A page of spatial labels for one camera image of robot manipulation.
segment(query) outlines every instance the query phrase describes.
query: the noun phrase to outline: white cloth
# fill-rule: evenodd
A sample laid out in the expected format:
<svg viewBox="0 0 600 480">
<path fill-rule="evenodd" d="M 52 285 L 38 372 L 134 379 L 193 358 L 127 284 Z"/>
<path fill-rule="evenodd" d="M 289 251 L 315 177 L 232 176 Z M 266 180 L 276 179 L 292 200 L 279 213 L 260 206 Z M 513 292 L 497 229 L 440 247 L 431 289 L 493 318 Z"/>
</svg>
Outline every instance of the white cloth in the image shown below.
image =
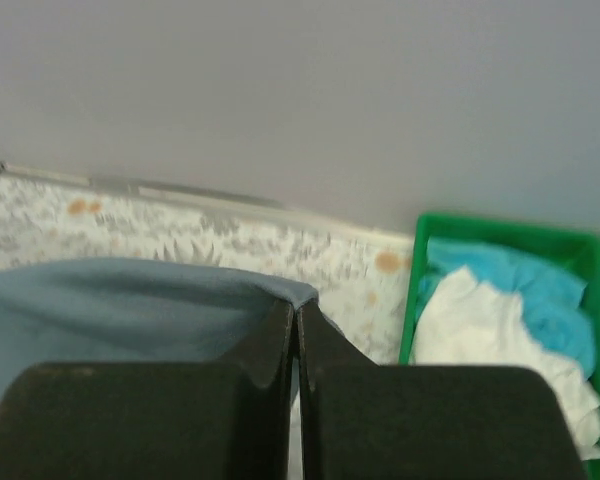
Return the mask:
<svg viewBox="0 0 600 480">
<path fill-rule="evenodd" d="M 538 372 L 558 398 L 580 458 L 600 458 L 600 397 L 579 365 L 546 351 L 522 320 L 522 297 L 478 283 L 463 267 L 445 277 L 418 322 L 410 363 L 512 365 Z"/>
</svg>

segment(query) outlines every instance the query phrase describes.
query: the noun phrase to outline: gray wall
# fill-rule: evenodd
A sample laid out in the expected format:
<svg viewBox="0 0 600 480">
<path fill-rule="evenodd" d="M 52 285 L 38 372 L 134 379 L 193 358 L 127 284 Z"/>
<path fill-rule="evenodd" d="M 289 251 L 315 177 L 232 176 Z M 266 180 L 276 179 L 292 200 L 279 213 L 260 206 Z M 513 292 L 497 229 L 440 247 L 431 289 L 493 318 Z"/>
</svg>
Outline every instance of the gray wall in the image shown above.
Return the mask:
<svg viewBox="0 0 600 480">
<path fill-rule="evenodd" d="M 600 229 L 600 0 L 0 0 L 0 157 Z"/>
</svg>

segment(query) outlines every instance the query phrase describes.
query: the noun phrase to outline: patterned fabric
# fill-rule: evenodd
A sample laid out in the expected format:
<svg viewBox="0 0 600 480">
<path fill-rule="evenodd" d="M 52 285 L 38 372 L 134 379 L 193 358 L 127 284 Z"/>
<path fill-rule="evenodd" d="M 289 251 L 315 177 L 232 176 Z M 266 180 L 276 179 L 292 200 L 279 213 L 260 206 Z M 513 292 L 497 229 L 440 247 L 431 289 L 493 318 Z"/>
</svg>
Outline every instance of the patterned fabric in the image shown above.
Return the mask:
<svg viewBox="0 0 600 480">
<path fill-rule="evenodd" d="M 83 257 L 216 265 L 312 284 L 320 306 L 372 360 L 395 363 L 411 244 L 403 249 L 227 213 L 0 177 L 0 269 Z M 299 410 L 290 478 L 301 478 Z"/>
</svg>

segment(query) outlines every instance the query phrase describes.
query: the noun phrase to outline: pile of cloth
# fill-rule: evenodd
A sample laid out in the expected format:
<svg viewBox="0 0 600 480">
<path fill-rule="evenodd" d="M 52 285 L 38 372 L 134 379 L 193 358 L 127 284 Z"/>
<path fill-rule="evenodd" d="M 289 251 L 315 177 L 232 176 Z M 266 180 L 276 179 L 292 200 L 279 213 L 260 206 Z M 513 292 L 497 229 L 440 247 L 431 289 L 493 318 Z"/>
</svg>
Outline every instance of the pile of cloth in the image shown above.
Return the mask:
<svg viewBox="0 0 600 480">
<path fill-rule="evenodd" d="M 580 458 L 599 459 L 600 397 L 586 283 L 507 247 L 432 238 L 419 284 L 411 364 L 509 365 L 551 386 Z"/>
</svg>

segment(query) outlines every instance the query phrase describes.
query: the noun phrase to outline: white wall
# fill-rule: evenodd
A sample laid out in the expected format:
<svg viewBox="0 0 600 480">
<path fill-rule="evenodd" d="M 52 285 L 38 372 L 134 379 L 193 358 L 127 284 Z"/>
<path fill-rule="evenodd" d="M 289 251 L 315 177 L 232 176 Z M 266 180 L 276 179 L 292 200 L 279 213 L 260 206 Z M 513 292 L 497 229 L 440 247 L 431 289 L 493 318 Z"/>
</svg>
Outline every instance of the white wall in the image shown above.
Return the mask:
<svg viewBox="0 0 600 480">
<path fill-rule="evenodd" d="M 0 0 L 0 157 L 600 229 L 600 0 Z"/>
</svg>

